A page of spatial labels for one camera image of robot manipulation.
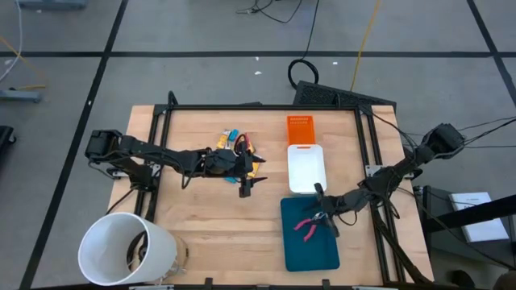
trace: pink-handled pliers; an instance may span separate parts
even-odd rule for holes
[[[327,216],[326,213],[318,212],[312,218],[307,218],[298,223],[297,226],[293,228],[293,230],[299,230],[306,224],[311,224],[310,229],[308,230],[308,234],[303,238],[303,241],[308,241],[315,233],[317,229],[317,224]]]

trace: wooden table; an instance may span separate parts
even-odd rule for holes
[[[153,106],[134,106],[127,134],[146,141]],[[380,117],[396,123],[393,108],[377,106]],[[358,222],[346,226],[335,220],[340,268],[332,271],[288,272],[281,234],[280,200],[289,196],[287,172],[287,115],[314,116],[316,142],[324,150],[327,194],[341,195],[356,188],[364,179],[355,116],[351,111],[283,110],[174,110],[169,129],[168,148],[173,150],[215,147],[224,129],[248,132],[257,153],[267,163],[257,176],[267,176],[252,189],[248,198],[238,197],[238,185],[222,179],[193,179],[181,190],[181,175],[165,168],[161,179],[155,223],[183,238],[189,247],[187,272],[168,278],[171,284],[320,285],[329,279],[332,285],[381,285],[371,213],[366,206],[358,213]],[[364,120],[366,139],[369,140]],[[403,155],[399,134],[375,119],[384,164],[395,164]],[[373,160],[370,144],[369,159]],[[403,181],[411,189],[409,181]],[[127,179],[115,181],[110,204],[129,188]],[[132,212],[136,195],[115,211]],[[403,191],[392,196],[401,215],[396,220],[399,243],[427,278],[433,280],[418,211],[414,198]],[[353,213],[342,216],[352,221]],[[387,243],[390,279],[395,280],[392,251]]]

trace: orange lid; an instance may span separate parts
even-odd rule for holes
[[[287,116],[289,145],[315,144],[314,119],[312,116]]]

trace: white plastic container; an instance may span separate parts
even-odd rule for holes
[[[314,194],[314,184],[326,190],[323,148],[317,144],[290,145],[287,149],[289,187],[292,194]]]
[[[130,271],[127,249],[142,231],[148,235],[146,255]],[[176,257],[176,239],[167,230],[132,213],[112,213],[100,218],[86,232],[78,252],[82,275],[102,286],[157,280],[173,267]]]

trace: yellow cable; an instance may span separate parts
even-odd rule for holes
[[[10,43],[5,39],[3,38],[3,36],[0,36],[0,41],[2,41],[6,46],[7,48],[9,48],[28,68],[32,69],[32,71],[38,75],[39,78],[43,79],[44,82],[46,82],[47,80],[47,77],[45,76],[44,73],[42,73],[37,67],[35,67],[34,65],[32,65],[28,60],[26,60],[23,56],[21,56],[19,54],[18,51],[16,51],[15,48],[12,47],[12,45],[10,45]],[[24,89],[44,89],[46,88],[47,86],[46,85],[26,85],[26,86],[23,86],[23,87],[19,87],[17,88],[18,90],[24,90]]]
[[[369,20],[368,28],[365,31],[364,39],[362,39],[362,44],[360,45],[360,50],[358,51],[358,56],[356,57],[355,72],[353,73],[352,87],[349,89],[350,91],[352,91],[353,87],[355,86],[356,73],[358,72],[358,67],[360,66],[360,57],[362,56],[362,51],[365,47],[365,41],[368,39],[369,32],[371,31],[372,23],[374,23],[374,19],[377,16],[378,8],[380,8],[380,2],[381,0],[377,0],[377,4],[375,4],[374,6],[374,11],[372,13],[371,20]]]

